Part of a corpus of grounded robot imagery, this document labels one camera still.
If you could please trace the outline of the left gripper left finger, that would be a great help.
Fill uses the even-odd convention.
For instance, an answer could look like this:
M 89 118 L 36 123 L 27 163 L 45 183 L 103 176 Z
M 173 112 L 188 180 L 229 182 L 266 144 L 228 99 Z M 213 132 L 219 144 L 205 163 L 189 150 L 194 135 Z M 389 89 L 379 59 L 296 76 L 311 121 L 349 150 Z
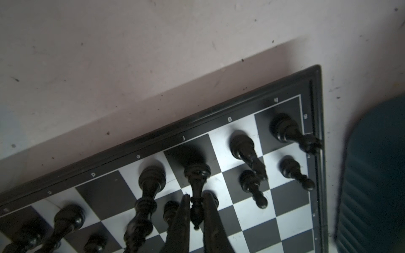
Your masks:
M 161 253 L 188 253 L 190 239 L 190 195 L 183 195 L 175 219 L 167 230 Z

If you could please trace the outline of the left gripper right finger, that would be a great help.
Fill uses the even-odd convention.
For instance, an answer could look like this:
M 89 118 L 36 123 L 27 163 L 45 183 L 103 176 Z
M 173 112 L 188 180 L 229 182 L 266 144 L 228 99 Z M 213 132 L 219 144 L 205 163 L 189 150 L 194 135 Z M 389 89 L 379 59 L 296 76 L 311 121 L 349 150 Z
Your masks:
M 217 211 L 214 195 L 203 192 L 204 229 L 203 241 L 205 253 L 233 253 L 223 223 Z

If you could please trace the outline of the black bishop chess piece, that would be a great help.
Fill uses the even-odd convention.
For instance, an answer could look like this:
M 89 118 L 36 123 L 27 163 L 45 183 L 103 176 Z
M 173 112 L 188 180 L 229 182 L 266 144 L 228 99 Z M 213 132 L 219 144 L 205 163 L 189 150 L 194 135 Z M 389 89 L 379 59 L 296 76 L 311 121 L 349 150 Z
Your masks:
M 207 179 L 211 176 L 211 169 L 205 163 L 192 163 L 185 168 L 184 176 L 191 185 L 193 193 L 190 199 L 192 203 L 190 219 L 194 225 L 194 229 L 199 230 L 200 224 L 204 220 L 202 189 Z

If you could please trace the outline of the black pawn piece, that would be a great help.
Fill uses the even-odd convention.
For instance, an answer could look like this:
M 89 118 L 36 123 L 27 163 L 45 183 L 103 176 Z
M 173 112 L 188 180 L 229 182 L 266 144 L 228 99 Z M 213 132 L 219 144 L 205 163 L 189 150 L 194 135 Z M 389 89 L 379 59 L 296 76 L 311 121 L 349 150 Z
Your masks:
M 301 173 L 300 164 L 292 157 L 286 156 L 279 163 L 279 170 L 281 174 L 288 179 L 294 179 L 306 191 L 315 189 L 315 183 L 307 175 Z

